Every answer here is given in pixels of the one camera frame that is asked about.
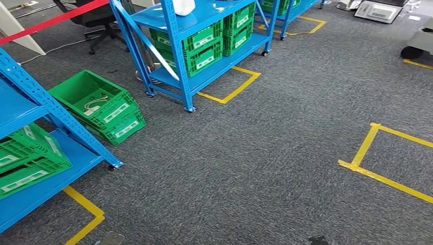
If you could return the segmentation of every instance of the white appliance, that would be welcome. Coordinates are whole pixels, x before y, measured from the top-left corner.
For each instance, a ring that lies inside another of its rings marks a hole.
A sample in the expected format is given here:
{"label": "white appliance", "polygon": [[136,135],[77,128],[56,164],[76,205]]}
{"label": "white appliance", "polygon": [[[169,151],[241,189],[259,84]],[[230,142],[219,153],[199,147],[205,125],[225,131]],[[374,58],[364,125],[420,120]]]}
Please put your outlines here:
{"label": "white appliance", "polygon": [[360,4],[361,0],[340,0],[336,7],[346,11],[356,11]]}
{"label": "white appliance", "polygon": [[407,42],[407,47],[401,51],[401,57],[404,59],[416,59],[424,51],[433,55],[433,17],[427,21],[424,27],[418,29]]}
{"label": "white appliance", "polygon": [[400,6],[363,1],[355,16],[391,24],[402,8]]}

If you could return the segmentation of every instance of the digital scale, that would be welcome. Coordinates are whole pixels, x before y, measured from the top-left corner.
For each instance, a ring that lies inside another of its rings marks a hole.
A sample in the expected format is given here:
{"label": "digital scale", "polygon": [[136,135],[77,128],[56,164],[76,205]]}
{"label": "digital scale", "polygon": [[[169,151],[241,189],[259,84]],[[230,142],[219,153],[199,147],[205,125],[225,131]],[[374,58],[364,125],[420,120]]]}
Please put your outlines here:
{"label": "digital scale", "polygon": [[363,1],[355,17],[391,24],[406,3],[407,0]]}

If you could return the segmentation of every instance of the electrical cord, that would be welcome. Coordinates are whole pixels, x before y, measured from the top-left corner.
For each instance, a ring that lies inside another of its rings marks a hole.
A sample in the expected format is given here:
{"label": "electrical cord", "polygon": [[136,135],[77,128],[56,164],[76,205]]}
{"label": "electrical cord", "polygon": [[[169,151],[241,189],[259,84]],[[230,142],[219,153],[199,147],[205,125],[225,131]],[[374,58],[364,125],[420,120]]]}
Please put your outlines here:
{"label": "electrical cord", "polygon": [[[68,44],[62,45],[62,46],[60,46],[60,47],[53,48],[52,50],[48,50],[47,52],[45,52],[45,54],[47,55],[48,53],[50,53],[50,52],[52,52],[52,51],[56,51],[56,50],[59,50],[59,49],[61,49],[61,48],[63,48],[63,47],[70,46],[70,45],[74,45],[74,44],[77,44],[77,43],[80,43],[80,42],[85,42],[85,41],[88,41],[88,39],[87,39],[87,40],[84,39],[84,40],[81,40],[81,41],[78,41],[78,42],[68,43]],[[44,55],[37,55],[37,56],[35,56],[35,57],[33,57],[33,58],[29,59],[29,60],[26,60],[26,61],[23,61],[23,62],[19,62],[19,65],[26,64],[27,62],[30,62],[30,61],[32,61],[32,60],[34,60],[34,59],[36,59],[36,58],[41,57],[41,56],[44,56]]]}

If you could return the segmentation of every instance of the office chair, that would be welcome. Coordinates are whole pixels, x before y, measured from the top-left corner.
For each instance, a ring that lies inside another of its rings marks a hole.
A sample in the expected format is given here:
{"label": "office chair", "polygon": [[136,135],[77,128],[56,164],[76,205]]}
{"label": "office chair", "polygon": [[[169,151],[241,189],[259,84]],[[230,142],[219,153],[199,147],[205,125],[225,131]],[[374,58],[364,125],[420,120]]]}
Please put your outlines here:
{"label": "office chair", "polygon": [[[68,12],[73,8],[80,7],[84,4],[91,2],[92,0],[53,0],[53,2],[60,8],[60,10],[64,13]],[[85,27],[97,27],[104,26],[104,29],[96,30],[93,32],[84,33],[84,36],[87,41],[90,41],[91,35],[99,35],[99,37],[90,45],[89,54],[94,55],[94,48],[106,37],[110,36],[111,39],[118,39],[121,42],[125,43],[123,38],[118,34],[120,32],[119,29],[112,28],[110,23],[116,21],[116,18],[111,11],[111,7],[109,4],[103,5],[97,9],[91,10],[87,13],[78,15],[77,17],[71,18],[72,22],[78,25],[82,25]]]}

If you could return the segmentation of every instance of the blue metal shelf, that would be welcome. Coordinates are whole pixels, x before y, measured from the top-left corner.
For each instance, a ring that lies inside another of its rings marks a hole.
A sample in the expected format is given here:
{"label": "blue metal shelf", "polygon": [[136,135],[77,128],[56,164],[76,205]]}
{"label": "blue metal shelf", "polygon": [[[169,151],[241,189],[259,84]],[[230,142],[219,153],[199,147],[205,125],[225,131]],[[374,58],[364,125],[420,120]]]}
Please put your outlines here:
{"label": "blue metal shelf", "polygon": [[[219,0],[196,1],[196,8],[189,15],[176,15],[179,38],[187,38],[253,2],[255,2],[255,0],[232,2]],[[143,9],[133,14],[131,17],[139,25],[167,32],[167,25],[161,4]]]}
{"label": "blue metal shelf", "polygon": [[[188,78],[186,74],[182,40],[253,2],[256,2],[257,9],[261,11],[258,0],[200,0],[196,1],[196,8],[187,16],[178,16],[175,14],[173,0],[161,0],[161,4],[144,9],[133,15],[130,15],[123,8],[119,0],[110,0],[110,5],[116,16],[119,27],[122,30],[123,36],[125,37],[128,48],[131,51],[132,59],[137,66],[140,76],[143,78],[147,95],[154,96],[156,90],[161,91],[182,100],[185,105],[185,110],[195,112],[196,108],[193,106],[194,94],[262,45],[264,45],[263,56],[271,50],[277,17],[277,6],[279,6],[280,0],[274,0],[274,11],[271,14],[270,24],[268,25],[269,27],[265,35],[254,33],[252,38],[244,44],[243,47],[237,50],[232,57],[223,57],[192,78]],[[149,27],[168,33],[174,61],[176,63],[176,72],[167,64],[158,50],[153,46],[152,42],[143,34],[139,26]],[[137,40],[134,38],[134,34],[136,34],[140,41],[153,52],[161,63],[162,68],[149,73],[137,45]],[[159,87],[153,84],[151,79],[157,79],[164,84],[179,89],[180,92],[175,93]]]}
{"label": "blue metal shelf", "polygon": [[[276,27],[280,28],[280,37],[286,37],[286,30],[288,28],[288,25],[298,18],[301,14],[305,13],[308,9],[310,9],[314,4],[320,2],[320,9],[323,8],[326,0],[301,0],[301,4],[295,8],[292,7],[293,0],[289,1],[289,8],[287,12],[283,15],[277,15],[277,20],[283,21],[283,25],[275,25]],[[264,12],[265,17],[271,17],[272,13]],[[255,21],[256,23],[263,24],[263,21]]]}
{"label": "blue metal shelf", "polygon": [[33,211],[102,160],[122,166],[107,148],[0,48],[0,139],[45,116],[72,168],[0,200],[0,233]]}
{"label": "blue metal shelf", "polygon": [[103,160],[60,130],[51,134],[59,141],[72,168],[0,200],[0,233]]}
{"label": "blue metal shelf", "polygon": [[0,78],[0,139],[48,114],[43,106],[37,106]]}
{"label": "blue metal shelf", "polygon": [[[190,92],[196,94],[204,87],[206,87],[213,80],[217,79],[219,76],[224,74],[234,65],[239,63],[242,59],[246,58],[252,52],[256,51],[268,40],[268,36],[253,33],[251,39],[245,43],[236,53],[231,57],[223,56],[222,59],[210,67],[204,69],[199,74],[192,78],[188,78]],[[170,86],[180,89],[177,81],[169,74],[169,72],[161,67],[149,74],[151,78],[162,81]]]}

